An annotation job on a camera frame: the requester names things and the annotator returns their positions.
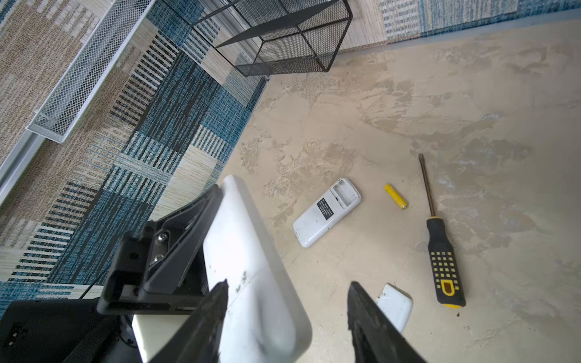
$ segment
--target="marble-patterned surface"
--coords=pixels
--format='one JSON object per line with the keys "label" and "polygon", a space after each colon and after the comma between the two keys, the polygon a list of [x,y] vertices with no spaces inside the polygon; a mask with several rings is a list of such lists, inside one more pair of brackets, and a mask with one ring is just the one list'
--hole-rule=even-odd
{"label": "marble-patterned surface", "polygon": [[[404,335],[428,362],[579,360],[580,74],[571,20],[272,77],[223,176],[246,180],[309,314],[301,362],[354,361],[352,280],[411,295]],[[435,300],[420,152],[459,258],[459,311]],[[292,223],[344,176],[363,201],[302,248]]]}

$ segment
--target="screwdriver shaft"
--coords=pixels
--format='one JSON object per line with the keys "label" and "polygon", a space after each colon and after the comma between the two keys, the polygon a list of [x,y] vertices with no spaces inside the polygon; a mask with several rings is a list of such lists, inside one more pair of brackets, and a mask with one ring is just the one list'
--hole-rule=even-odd
{"label": "screwdriver shaft", "polygon": [[418,155],[419,164],[422,167],[422,175],[424,176],[424,185],[426,186],[426,194],[428,195],[428,204],[430,205],[430,213],[432,217],[436,216],[436,209],[434,208],[434,203],[432,201],[432,192],[430,191],[430,183],[428,181],[428,173],[426,172],[426,161],[424,159],[424,154],[420,153]]}

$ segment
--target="wire mesh basket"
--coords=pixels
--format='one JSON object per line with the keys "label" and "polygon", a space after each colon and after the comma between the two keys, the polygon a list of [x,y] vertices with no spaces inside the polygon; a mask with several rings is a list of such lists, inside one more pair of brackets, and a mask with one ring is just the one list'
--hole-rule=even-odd
{"label": "wire mesh basket", "polygon": [[329,71],[353,18],[347,0],[234,0],[210,16],[226,12],[246,26],[212,46],[246,77]]}

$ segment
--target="yellow battery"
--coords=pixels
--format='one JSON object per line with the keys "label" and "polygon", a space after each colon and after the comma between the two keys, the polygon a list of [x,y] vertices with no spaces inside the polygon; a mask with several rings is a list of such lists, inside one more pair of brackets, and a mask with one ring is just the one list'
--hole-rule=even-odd
{"label": "yellow battery", "polygon": [[401,209],[406,209],[407,208],[406,201],[401,197],[401,195],[399,195],[398,192],[396,192],[395,189],[393,189],[393,187],[391,185],[387,184],[385,186],[385,191],[387,193],[389,193],[389,195],[392,196],[393,200],[396,201],[397,205],[400,206]]}

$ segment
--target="black cable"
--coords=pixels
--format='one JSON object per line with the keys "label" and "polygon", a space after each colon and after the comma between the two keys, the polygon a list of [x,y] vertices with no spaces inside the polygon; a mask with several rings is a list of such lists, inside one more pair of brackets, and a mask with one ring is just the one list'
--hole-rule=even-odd
{"label": "black cable", "polygon": [[100,279],[100,278],[103,276],[103,274],[104,274],[105,272],[107,272],[107,270],[109,269],[109,267],[110,267],[110,266],[111,266],[111,262],[110,262],[110,263],[108,263],[107,267],[105,267],[105,268],[103,269],[103,271],[101,271],[101,272],[99,273],[99,275],[98,275],[98,276],[95,278],[95,280],[93,281],[93,283],[92,283],[92,284],[90,284],[90,285],[89,285],[89,287],[88,287],[88,288],[85,290],[85,292],[84,292],[84,293],[81,295],[81,297],[79,297],[79,300],[80,300],[80,299],[82,299],[83,297],[85,297],[85,295],[86,295],[86,294],[89,292],[89,290],[91,290],[91,288],[92,288],[93,286],[95,286],[95,284],[96,284],[96,283],[99,281],[99,279]]}

